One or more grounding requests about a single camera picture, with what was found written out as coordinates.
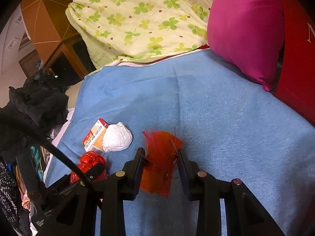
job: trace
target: red fringe toy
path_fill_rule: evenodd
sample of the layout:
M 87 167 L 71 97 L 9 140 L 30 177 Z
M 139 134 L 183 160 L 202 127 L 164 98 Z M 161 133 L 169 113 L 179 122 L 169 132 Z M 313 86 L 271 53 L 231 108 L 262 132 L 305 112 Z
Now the red fringe toy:
M 142 133 L 149 164 L 144 167 L 140 188 L 167 198 L 173 172 L 177 169 L 177 150 L 184 146 L 184 142 L 166 131 L 145 130 Z
M 97 153 L 93 151 L 86 152 L 82 155 L 80 158 L 80 164 L 78 164 L 78 168 L 83 172 L 87 172 L 90 168 L 92 168 L 97 163 L 101 162 L 106 166 L 106 162 L 103 156 L 98 155 Z M 95 181 L 99 181 L 106 178 L 106 170 L 102 174 L 100 174 Z M 78 181 L 79 177 L 72 171 L 70 176 L 70 184 L 73 184 L 74 182 Z

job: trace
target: wooden furniture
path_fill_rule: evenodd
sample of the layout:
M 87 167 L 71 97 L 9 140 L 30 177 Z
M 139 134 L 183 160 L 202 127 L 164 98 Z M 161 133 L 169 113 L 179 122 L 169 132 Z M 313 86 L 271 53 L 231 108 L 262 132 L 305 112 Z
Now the wooden furniture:
M 27 78 L 32 77 L 39 71 L 39 67 L 35 67 L 35 65 L 40 61 L 41 59 L 36 50 L 33 50 L 19 61 L 19 64 Z
M 58 75 L 57 68 L 52 67 L 53 62 L 60 56 L 65 56 L 73 68 L 73 72 L 69 71 L 69 73 L 74 73 L 83 79 L 91 72 L 92 67 L 88 64 L 89 70 L 87 70 L 73 48 L 74 44 L 82 39 L 65 15 L 65 10 L 71 2 L 71 0 L 23 0 L 20 5 L 26 28 L 47 70 Z

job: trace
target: bed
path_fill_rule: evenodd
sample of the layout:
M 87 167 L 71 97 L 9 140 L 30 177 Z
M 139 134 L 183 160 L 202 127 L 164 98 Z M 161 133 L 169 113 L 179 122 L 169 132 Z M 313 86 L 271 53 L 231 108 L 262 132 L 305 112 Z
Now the bed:
M 122 121 L 133 134 L 127 150 L 106 155 L 109 174 L 133 159 L 144 129 L 175 128 L 190 160 L 218 179 L 241 178 L 284 234 L 296 235 L 313 195 L 315 129 L 210 49 L 142 68 L 104 67 L 87 76 L 58 145 L 75 163 L 84 153 L 81 140 L 100 117 Z M 46 185 L 69 172 L 53 157 Z M 172 181 L 170 198 L 140 190 L 135 201 L 124 202 L 126 234 L 194 235 L 197 209 L 179 179 Z M 98 214 L 96 235 L 99 227 Z

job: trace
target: white wall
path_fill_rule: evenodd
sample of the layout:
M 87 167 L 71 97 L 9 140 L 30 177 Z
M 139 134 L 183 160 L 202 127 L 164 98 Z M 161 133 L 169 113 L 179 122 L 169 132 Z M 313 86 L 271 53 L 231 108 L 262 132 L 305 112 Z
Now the white wall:
M 18 6 L 16 10 L 13 12 L 11 16 L 11 20 L 7 29 L 7 33 L 5 34 L 4 38 L 4 45 L 3 45 L 3 52 L 2 52 L 2 58 L 1 58 L 1 72 L 2 74 L 4 71 L 7 71 L 7 69 L 10 67 L 11 64 L 16 62 L 16 54 L 18 53 L 18 49 L 22 40 L 22 37 L 25 33 L 25 28 L 23 25 L 23 22 L 20 22 L 19 24 L 15 22 L 20 16 L 21 16 L 21 8 Z M 16 38 L 17 42 L 15 45 L 9 49 L 7 46 L 11 43 L 11 41 Z
M 0 75 L 2 72 L 2 56 L 3 56 L 3 52 L 4 52 L 4 42 L 5 42 L 5 38 L 7 36 L 7 30 L 9 29 L 10 22 L 11 22 L 11 17 L 7 21 L 4 29 L 2 30 L 2 32 L 0 34 Z
M 14 62 L 0 75 L 0 107 L 4 107 L 9 102 L 9 86 L 15 89 L 23 86 L 26 76 L 19 61 L 33 50 L 35 50 L 33 43 L 29 43 L 20 49 L 14 57 Z
M 9 86 L 19 88 L 23 86 L 26 76 L 18 62 L 13 63 L 10 68 L 0 75 L 0 107 L 9 102 Z

